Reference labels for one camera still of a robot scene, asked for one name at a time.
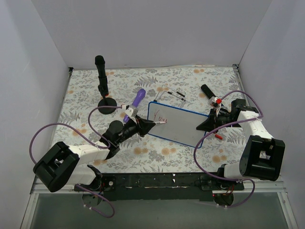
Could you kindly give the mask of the blue framed whiteboard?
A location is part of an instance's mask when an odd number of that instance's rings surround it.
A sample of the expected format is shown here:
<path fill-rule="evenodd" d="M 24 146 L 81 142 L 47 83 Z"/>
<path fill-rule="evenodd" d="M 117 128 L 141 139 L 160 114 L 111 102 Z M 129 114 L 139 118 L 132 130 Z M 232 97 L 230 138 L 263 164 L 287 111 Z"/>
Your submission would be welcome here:
<path fill-rule="evenodd" d="M 150 102 L 148 104 L 147 118 L 154 122 L 164 122 L 153 127 L 149 131 L 149 135 L 195 147 L 205 135 L 205 131 L 200 131 L 196 128 L 208 118 L 208 115 L 166 104 Z"/>

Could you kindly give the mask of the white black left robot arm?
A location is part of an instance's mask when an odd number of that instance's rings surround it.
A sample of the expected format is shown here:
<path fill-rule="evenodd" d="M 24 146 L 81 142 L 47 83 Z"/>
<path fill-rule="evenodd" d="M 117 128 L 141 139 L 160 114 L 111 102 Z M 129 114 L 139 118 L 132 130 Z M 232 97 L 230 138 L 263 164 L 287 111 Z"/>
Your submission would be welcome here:
<path fill-rule="evenodd" d="M 96 143 L 69 146 L 57 142 L 38 162 L 33 172 L 50 192 L 62 189 L 66 184 L 83 184 L 89 190 L 101 187 L 97 169 L 89 165 L 94 160 L 108 160 L 120 150 L 120 144 L 134 135 L 144 137 L 157 125 L 156 122 L 137 116 L 123 124 L 115 120 Z"/>

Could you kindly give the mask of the red marker cap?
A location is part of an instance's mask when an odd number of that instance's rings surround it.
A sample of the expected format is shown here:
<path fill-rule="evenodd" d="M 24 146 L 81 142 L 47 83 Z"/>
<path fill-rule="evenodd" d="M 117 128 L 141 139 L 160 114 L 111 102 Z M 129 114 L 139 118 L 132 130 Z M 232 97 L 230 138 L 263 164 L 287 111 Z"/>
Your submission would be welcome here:
<path fill-rule="evenodd" d="M 216 137 L 216 138 L 218 138 L 218 139 L 220 139 L 220 140 L 222 140 L 222 139 L 223 139 L 223 137 L 222 137 L 222 136 L 220 136 L 220 135 L 218 135 L 218 134 L 215 134 L 215 137 Z"/>

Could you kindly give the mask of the red white marker pen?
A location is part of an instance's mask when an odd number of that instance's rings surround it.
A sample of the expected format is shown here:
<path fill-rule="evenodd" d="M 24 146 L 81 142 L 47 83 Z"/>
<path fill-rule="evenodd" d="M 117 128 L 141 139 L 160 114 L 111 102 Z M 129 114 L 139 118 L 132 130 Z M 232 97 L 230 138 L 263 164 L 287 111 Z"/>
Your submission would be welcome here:
<path fill-rule="evenodd" d="M 155 123 L 156 125 L 159 125 L 159 124 L 165 124 L 166 122 L 165 121 L 157 121 L 157 122 L 153 122 Z"/>

